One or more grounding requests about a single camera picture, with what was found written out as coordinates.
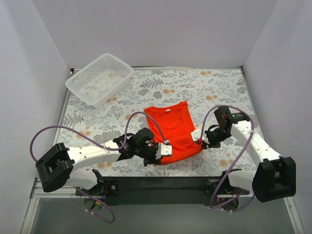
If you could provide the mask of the orange t-shirt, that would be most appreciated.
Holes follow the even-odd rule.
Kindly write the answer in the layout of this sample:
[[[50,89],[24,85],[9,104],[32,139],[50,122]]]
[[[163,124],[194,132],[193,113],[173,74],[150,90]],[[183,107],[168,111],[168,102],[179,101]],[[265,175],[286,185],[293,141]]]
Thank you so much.
[[[164,157],[160,161],[161,165],[187,159],[202,151],[201,146],[191,137],[195,126],[186,101],[169,107],[148,107],[144,112],[155,120],[153,122],[147,119],[149,129],[155,135],[155,141],[163,142],[165,137],[173,149],[170,157]]]

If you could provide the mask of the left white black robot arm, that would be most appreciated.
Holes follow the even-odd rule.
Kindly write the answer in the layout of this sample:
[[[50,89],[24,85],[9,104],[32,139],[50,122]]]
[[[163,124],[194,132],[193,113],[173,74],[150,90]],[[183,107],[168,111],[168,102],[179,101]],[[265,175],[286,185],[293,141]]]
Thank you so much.
[[[148,128],[136,134],[124,134],[99,146],[65,147],[57,143],[36,162],[36,169],[46,193],[63,186],[80,187],[91,190],[104,179],[89,166],[103,162],[117,162],[138,156],[143,164],[159,164],[165,156],[170,156],[172,148],[154,141],[154,134]]]

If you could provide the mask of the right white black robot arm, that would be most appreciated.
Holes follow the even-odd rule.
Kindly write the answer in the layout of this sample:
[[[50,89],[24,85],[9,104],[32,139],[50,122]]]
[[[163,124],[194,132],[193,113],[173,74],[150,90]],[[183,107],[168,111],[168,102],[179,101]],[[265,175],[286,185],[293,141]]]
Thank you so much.
[[[220,177],[214,190],[239,188],[249,191],[260,202],[290,197],[296,193],[296,163],[291,157],[283,157],[254,131],[252,118],[242,110],[231,112],[232,106],[218,105],[209,110],[217,124],[201,130],[202,148],[219,148],[221,142],[234,137],[243,149]],[[234,165],[247,152],[256,166],[256,172],[234,169]]]

